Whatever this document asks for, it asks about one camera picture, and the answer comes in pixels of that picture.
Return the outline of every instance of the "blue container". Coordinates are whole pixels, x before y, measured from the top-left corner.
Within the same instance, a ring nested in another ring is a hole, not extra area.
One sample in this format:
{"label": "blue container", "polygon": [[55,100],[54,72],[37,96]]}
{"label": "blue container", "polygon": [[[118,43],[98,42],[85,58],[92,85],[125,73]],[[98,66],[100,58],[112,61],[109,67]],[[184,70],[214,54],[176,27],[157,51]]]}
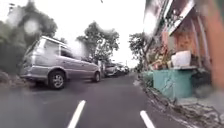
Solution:
{"label": "blue container", "polygon": [[193,70],[153,71],[153,85],[170,99],[187,98],[192,95],[191,75]]}

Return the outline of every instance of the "car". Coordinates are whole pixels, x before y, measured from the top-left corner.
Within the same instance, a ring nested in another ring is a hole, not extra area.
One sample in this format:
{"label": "car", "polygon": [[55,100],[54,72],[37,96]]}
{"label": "car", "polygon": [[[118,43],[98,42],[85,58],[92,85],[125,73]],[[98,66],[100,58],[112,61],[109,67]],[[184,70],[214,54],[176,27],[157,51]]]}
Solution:
{"label": "car", "polygon": [[74,56],[67,44],[42,36],[26,51],[20,77],[62,89],[69,79],[99,82],[101,74],[96,64]]}
{"label": "car", "polygon": [[121,76],[126,74],[126,68],[121,64],[109,63],[106,65],[105,76]]}
{"label": "car", "polygon": [[130,69],[128,68],[128,66],[125,66],[125,74],[128,74],[130,72]]}

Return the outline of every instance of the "street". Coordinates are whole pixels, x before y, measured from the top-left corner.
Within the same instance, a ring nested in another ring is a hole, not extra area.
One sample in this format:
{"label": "street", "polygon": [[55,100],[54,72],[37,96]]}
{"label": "street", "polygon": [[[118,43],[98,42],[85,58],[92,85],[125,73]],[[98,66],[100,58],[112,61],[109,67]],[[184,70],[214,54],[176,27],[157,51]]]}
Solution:
{"label": "street", "polygon": [[146,128],[145,110],[155,128],[185,128],[153,108],[133,76],[100,83],[70,82],[60,91],[44,86],[0,92],[1,128],[66,128],[80,101],[85,100],[76,128]]}

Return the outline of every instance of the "window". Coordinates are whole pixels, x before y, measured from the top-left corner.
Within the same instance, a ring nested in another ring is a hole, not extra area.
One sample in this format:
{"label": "window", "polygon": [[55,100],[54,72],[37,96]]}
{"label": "window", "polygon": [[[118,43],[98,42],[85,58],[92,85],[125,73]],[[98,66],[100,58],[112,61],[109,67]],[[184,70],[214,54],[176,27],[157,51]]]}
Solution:
{"label": "window", "polygon": [[44,51],[48,54],[56,54],[59,53],[59,44],[50,40],[46,40],[44,45]]}
{"label": "window", "polygon": [[26,54],[28,54],[28,53],[30,53],[31,51],[33,51],[33,50],[36,48],[36,46],[38,45],[38,43],[39,43],[38,41],[35,41],[35,42],[28,48]]}
{"label": "window", "polygon": [[61,47],[61,56],[74,59],[74,56],[72,55],[72,53],[64,47]]}
{"label": "window", "polygon": [[111,68],[111,67],[115,67],[115,66],[116,66],[116,64],[113,64],[113,63],[110,63],[110,64],[106,65],[107,68]]}
{"label": "window", "polygon": [[85,61],[85,62],[92,63],[92,61],[89,58],[82,57],[81,60]]}

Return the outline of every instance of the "car door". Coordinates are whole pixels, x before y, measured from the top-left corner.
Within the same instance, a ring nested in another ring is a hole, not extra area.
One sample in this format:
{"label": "car door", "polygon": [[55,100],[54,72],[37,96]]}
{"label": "car door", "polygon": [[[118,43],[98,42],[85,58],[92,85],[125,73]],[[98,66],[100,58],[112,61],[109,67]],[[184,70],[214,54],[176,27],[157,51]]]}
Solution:
{"label": "car door", "polygon": [[72,52],[64,46],[61,46],[60,51],[61,63],[69,76],[81,78],[83,76],[81,61],[76,59]]}
{"label": "car door", "polygon": [[85,78],[91,78],[96,70],[93,63],[87,61],[87,59],[82,59],[82,70]]}

